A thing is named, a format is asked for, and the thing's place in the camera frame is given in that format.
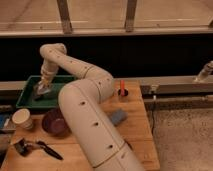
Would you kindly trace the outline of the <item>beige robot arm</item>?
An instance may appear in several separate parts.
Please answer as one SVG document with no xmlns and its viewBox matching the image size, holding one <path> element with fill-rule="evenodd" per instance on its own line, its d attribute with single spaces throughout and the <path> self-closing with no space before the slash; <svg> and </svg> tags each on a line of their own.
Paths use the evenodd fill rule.
<svg viewBox="0 0 213 171">
<path fill-rule="evenodd" d="M 77 79 L 60 90 L 61 113 L 94 171 L 145 171 L 127 142 L 101 109 L 114 94 L 114 78 L 106 70 L 67 55 L 62 43 L 40 47 L 43 57 L 37 92 L 47 91 L 59 68 Z"/>
</svg>

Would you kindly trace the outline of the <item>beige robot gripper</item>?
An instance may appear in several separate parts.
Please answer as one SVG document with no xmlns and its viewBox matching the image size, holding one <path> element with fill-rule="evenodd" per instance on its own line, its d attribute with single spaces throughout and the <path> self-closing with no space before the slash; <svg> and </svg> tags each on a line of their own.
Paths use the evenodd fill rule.
<svg viewBox="0 0 213 171">
<path fill-rule="evenodd" d="M 37 85 L 49 87 L 51 89 L 52 80 L 57 72 L 57 65 L 43 64 L 41 67 L 41 80 L 38 82 Z"/>
</svg>

